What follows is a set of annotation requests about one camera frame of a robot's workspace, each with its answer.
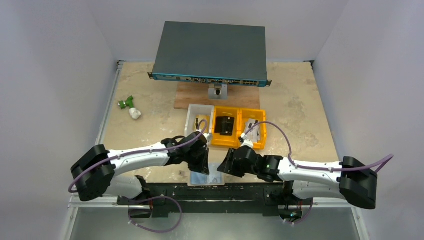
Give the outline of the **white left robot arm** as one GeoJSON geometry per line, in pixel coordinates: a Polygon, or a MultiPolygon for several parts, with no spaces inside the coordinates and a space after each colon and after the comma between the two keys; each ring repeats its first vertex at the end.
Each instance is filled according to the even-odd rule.
{"type": "Polygon", "coordinates": [[[95,145],[71,167],[73,182],[68,192],[77,193],[82,202],[104,195],[136,199],[148,191],[146,181],[141,176],[127,177],[125,173],[183,162],[190,171],[208,176],[208,143],[212,138],[210,133],[195,131],[127,150],[107,150],[103,144],[95,145]]]}

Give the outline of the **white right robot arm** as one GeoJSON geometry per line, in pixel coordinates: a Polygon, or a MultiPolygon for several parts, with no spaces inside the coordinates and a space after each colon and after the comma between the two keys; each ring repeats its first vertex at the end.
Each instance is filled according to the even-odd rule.
{"type": "Polygon", "coordinates": [[[341,162],[290,161],[243,146],[229,149],[217,170],[239,178],[251,174],[267,183],[282,182],[281,198],[289,203],[335,198],[366,210],[376,208],[378,174],[354,157],[341,162]]]}

